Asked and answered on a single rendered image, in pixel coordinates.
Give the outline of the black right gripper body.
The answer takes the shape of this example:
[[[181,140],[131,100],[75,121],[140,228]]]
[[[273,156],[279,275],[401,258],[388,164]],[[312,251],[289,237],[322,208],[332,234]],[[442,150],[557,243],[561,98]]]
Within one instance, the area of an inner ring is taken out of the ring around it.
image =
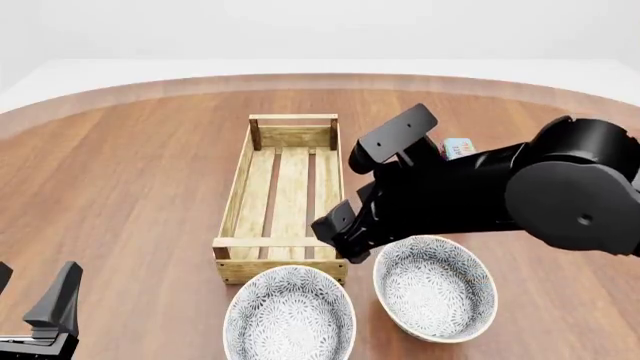
[[[313,221],[311,229],[320,242],[336,247],[336,236],[347,229],[355,220],[356,214],[348,200],[343,200],[326,215]]]

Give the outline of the flat black plate on stalk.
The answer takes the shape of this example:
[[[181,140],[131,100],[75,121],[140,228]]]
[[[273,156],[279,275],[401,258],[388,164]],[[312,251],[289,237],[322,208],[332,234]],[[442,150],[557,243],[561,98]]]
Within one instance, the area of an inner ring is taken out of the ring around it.
[[[368,173],[425,139],[437,124],[436,117],[424,104],[414,105],[357,140],[349,157],[351,169],[360,174]]]

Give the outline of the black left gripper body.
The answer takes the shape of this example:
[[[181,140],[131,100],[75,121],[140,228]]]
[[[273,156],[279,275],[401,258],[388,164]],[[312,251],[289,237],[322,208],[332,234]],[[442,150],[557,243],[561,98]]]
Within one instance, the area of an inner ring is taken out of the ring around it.
[[[0,360],[72,360],[79,332],[34,335],[0,335]]]

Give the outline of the wooden slat tray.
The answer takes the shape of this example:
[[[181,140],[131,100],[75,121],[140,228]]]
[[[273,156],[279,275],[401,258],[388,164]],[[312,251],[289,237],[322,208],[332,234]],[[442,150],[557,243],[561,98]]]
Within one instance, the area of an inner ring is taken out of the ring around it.
[[[348,267],[308,234],[344,198],[338,116],[255,114],[212,250],[224,284],[245,284],[276,266],[302,265],[339,283]]]

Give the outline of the small printed tin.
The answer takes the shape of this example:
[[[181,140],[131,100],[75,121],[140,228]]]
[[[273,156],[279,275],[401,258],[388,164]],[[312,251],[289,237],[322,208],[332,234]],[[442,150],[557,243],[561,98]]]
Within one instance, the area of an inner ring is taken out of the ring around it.
[[[454,160],[475,153],[476,149],[468,138],[446,138],[442,142],[442,154],[447,160]]]

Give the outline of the patterned grey-white bowl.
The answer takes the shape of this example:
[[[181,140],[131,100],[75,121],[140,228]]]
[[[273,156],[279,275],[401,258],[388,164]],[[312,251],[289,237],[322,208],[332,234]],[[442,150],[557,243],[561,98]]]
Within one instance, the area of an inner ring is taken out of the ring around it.
[[[354,306],[344,288],[309,266],[256,275],[230,302],[222,339],[227,360],[349,360]]]
[[[470,341],[497,314],[498,292],[486,266],[467,248],[440,236],[411,236],[385,245],[372,278],[391,320],[422,341]]]

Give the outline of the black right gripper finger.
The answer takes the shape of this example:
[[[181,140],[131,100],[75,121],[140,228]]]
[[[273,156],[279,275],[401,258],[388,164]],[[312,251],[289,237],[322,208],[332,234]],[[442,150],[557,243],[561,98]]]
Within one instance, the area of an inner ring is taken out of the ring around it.
[[[363,263],[371,255],[366,231],[337,233],[332,240],[337,253],[351,264]]]

